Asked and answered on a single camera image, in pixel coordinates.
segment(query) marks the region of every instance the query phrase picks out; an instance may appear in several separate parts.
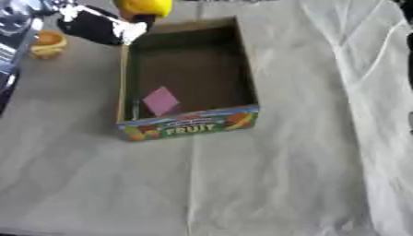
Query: fruit box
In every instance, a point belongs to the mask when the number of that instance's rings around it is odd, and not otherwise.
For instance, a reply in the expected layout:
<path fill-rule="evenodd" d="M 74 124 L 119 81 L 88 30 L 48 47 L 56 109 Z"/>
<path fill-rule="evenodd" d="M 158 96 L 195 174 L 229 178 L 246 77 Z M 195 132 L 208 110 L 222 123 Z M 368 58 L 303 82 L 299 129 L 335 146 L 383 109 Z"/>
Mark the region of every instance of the fruit box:
<path fill-rule="evenodd" d="M 166 88 L 179 109 L 156 116 L 143 102 Z M 236 18 L 155 26 L 123 48 L 117 125 L 131 140 L 252 127 L 259 112 Z"/>

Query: fruit illustration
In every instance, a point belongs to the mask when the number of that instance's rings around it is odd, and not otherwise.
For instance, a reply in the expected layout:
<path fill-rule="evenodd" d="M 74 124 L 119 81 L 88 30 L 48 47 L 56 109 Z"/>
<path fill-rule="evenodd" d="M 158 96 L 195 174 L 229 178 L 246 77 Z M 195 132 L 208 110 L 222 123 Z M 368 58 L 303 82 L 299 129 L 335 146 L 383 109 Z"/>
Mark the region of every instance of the fruit illustration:
<path fill-rule="evenodd" d="M 234 130 L 251 125 L 254 115 L 252 113 L 235 113 L 227 117 L 225 130 Z"/>

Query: pink sponge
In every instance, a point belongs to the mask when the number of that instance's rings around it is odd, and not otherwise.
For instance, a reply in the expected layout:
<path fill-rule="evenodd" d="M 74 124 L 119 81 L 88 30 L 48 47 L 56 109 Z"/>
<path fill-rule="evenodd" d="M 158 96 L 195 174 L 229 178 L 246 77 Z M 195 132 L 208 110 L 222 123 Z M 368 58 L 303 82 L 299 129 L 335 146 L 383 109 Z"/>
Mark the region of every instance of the pink sponge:
<path fill-rule="evenodd" d="M 143 99 L 147 107 L 157 116 L 168 112 L 174 112 L 179 105 L 179 101 L 173 97 L 165 87 L 160 87 Z"/>

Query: paper sheet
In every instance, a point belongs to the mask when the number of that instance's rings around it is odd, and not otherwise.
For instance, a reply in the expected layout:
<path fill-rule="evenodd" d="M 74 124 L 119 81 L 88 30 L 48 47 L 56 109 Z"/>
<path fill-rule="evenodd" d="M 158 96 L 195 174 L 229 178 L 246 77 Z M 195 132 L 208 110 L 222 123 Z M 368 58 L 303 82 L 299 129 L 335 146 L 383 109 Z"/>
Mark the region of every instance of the paper sheet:
<path fill-rule="evenodd" d="M 202 17 L 234 13 L 262 106 L 251 130 L 125 142 L 113 125 L 117 49 L 71 39 L 59 60 L 28 60 L 0 122 L 0 229 L 413 235 L 409 28 L 397 6 L 209 3 Z"/>

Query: metal object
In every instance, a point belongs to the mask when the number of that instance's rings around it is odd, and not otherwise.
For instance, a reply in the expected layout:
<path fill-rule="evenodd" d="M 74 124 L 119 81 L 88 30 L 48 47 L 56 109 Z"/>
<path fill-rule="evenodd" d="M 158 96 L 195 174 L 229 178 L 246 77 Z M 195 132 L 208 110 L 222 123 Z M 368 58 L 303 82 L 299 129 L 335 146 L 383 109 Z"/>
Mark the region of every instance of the metal object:
<path fill-rule="evenodd" d="M 43 27 L 43 19 L 55 13 L 71 22 L 80 12 L 106 18 L 113 27 L 113 35 L 124 44 L 132 43 L 146 33 L 144 22 L 128 23 L 119 18 L 105 16 L 97 10 L 82 6 L 76 0 L 0 0 L 0 115 L 18 81 L 21 58 L 35 42 Z"/>

